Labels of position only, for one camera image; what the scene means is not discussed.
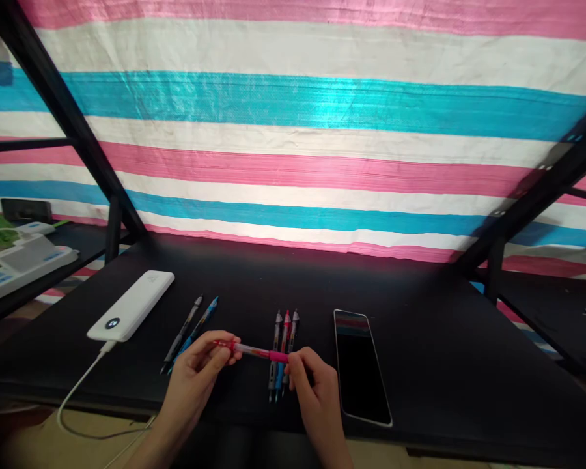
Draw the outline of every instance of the red pen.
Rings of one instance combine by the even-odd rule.
[[[213,344],[219,345],[220,347],[228,347],[233,352],[250,354],[257,357],[266,358],[267,360],[271,360],[273,362],[284,364],[288,363],[288,355],[276,352],[275,350],[264,350],[262,348],[250,347],[249,345],[228,341],[214,341]]]

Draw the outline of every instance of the white object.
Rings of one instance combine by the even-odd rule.
[[[0,298],[78,259],[78,251],[55,246],[42,234],[23,235],[0,251]]]
[[[148,270],[98,319],[87,337],[126,342],[173,281],[171,272]]]
[[[47,223],[41,223],[41,221],[33,221],[32,223],[19,226],[16,229],[21,233],[27,233],[29,235],[33,235],[35,233],[39,233],[40,235],[49,235],[50,233],[54,233],[56,231],[54,226],[48,225]]]

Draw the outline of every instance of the white cable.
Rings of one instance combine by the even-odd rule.
[[[59,428],[61,430],[65,431],[67,433],[71,433],[72,435],[80,436],[82,438],[89,438],[91,440],[108,440],[109,438],[114,438],[116,436],[120,436],[123,434],[143,432],[146,430],[146,429],[127,430],[127,431],[122,431],[119,433],[112,433],[109,435],[96,436],[96,435],[87,435],[85,433],[80,433],[79,431],[76,431],[72,428],[69,428],[67,425],[65,425],[65,422],[63,421],[63,408],[65,407],[65,404],[67,404],[67,401],[70,400],[70,397],[72,396],[72,394],[74,394],[74,392],[78,389],[78,386],[80,386],[80,384],[85,380],[87,375],[89,373],[91,373],[91,370],[93,370],[93,368],[98,364],[98,362],[102,359],[103,356],[105,356],[108,352],[110,352],[113,349],[113,347],[115,346],[116,343],[117,343],[116,341],[107,341],[104,343],[104,345],[100,349],[100,353],[98,354],[98,357],[94,360],[94,362],[91,364],[89,369],[87,369],[87,371],[85,371],[85,374],[78,380],[78,382],[74,385],[72,390],[67,394],[67,397],[61,403],[61,406],[59,407],[59,411],[57,412],[57,424],[59,425]]]
[[[0,231],[15,231],[21,238],[21,231],[15,228],[0,228]]]
[[[111,460],[109,461],[109,463],[108,463],[106,466],[104,466],[104,469],[109,469],[109,467],[111,467],[111,466],[113,465],[113,463],[114,463],[115,461],[117,461],[117,460],[118,460],[118,459],[121,457],[121,455],[122,455],[122,454],[124,454],[125,452],[127,452],[127,451],[128,451],[128,449],[129,449],[129,448],[130,448],[130,447],[131,447],[131,446],[134,444],[134,442],[135,442],[135,441],[137,441],[138,439],[140,439],[140,437],[143,435],[143,433],[144,433],[146,430],[149,430],[149,429],[150,429],[150,425],[152,425],[152,422],[154,421],[154,419],[155,419],[155,418],[156,418],[156,416],[152,416],[152,417],[151,417],[151,418],[148,420],[148,423],[147,423],[147,425],[145,425],[145,427],[143,427],[143,428],[141,429],[141,432],[140,432],[140,433],[139,433],[137,436],[135,436],[135,437],[132,439],[132,441],[131,441],[130,443],[128,443],[128,444],[127,444],[127,445],[124,447],[124,449],[122,449],[122,450],[121,450],[119,453],[117,453],[117,455],[116,455],[116,456],[115,456],[113,459],[111,459]]]

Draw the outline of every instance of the black phone screen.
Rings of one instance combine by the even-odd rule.
[[[334,324],[343,412],[392,425],[367,316],[336,309]]]

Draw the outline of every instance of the pen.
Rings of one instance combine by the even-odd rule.
[[[178,354],[176,355],[176,358],[174,358],[174,363],[176,363],[176,360],[178,359],[178,357],[187,349],[191,346],[191,344],[193,343],[194,340],[196,340],[197,336],[200,334],[200,329],[201,327],[204,325],[204,323],[206,321],[208,321],[208,319],[210,318],[210,315],[212,314],[213,310],[217,307],[217,299],[219,297],[216,296],[215,299],[212,301],[212,303],[210,305],[208,305],[208,307],[206,308],[206,311],[204,312],[204,314],[202,315],[202,318],[200,319],[200,322],[197,323],[197,325],[195,326],[195,329],[193,329],[193,332],[191,332],[191,335],[189,337],[187,337],[187,340],[184,341],[184,344],[182,344],[182,347],[180,348],[180,350],[178,351]],[[171,366],[171,368],[169,369],[169,371],[167,372],[167,374],[171,373],[172,368],[174,367],[174,365]]]
[[[174,357],[178,354],[178,349],[180,348],[180,344],[182,343],[182,338],[184,337],[184,334],[186,334],[187,329],[189,328],[189,323],[191,322],[191,319],[193,319],[195,312],[198,310],[198,308],[202,304],[203,298],[204,298],[204,293],[202,293],[200,296],[198,296],[197,300],[193,303],[193,307],[191,308],[191,312],[189,313],[189,317],[182,325],[182,329],[180,329],[180,332],[178,332],[178,335],[176,336],[176,338],[172,342],[171,347],[169,347],[169,352],[167,352],[167,355],[166,355],[165,359],[163,360],[163,367],[161,368],[161,375],[167,372],[167,369],[169,368],[170,363],[172,362],[172,360],[174,360]]]
[[[233,353],[246,353],[257,357],[266,358],[267,360],[273,360],[274,362],[278,362],[280,364],[288,363],[288,356],[286,356],[286,354],[276,352],[274,350],[264,350],[263,348],[250,347],[249,345],[228,341],[213,341],[213,344],[219,345],[220,347],[227,347]]]
[[[285,327],[282,329],[282,345],[280,346],[280,353],[285,353],[286,339],[288,338],[288,325],[291,323],[291,318],[288,315],[288,309],[285,316]],[[278,391],[282,388],[282,377],[285,374],[285,366],[282,363],[278,363],[278,374],[275,378],[275,402],[278,402]]]
[[[280,316],[280,310],[275,316],[275,328],[273,329],[273,347],[272,350],[278,351],[278,339],[280,337],[280,323],[282,322],[282,316]],[[272,401],[272,391],[275,389],[275,370],[277,366],[275,362],[269,364],[269,402]]]
[[[288,349],[286,350],[287,354],[290,354],[293,351],[293,340],[295,339],[295,334],[298,331],[298,321],[300,320],[300,316],[298,315],[298,310],[296,308],[295,311],[293,311],[293,324],[291,325],[291,334],[289,334],[289,340],[288,340]],[[282,397],[285,396],[285,389],[286,389],[286,385],[288,384],[288,375],[284,375],[284,377],[282,378]]]

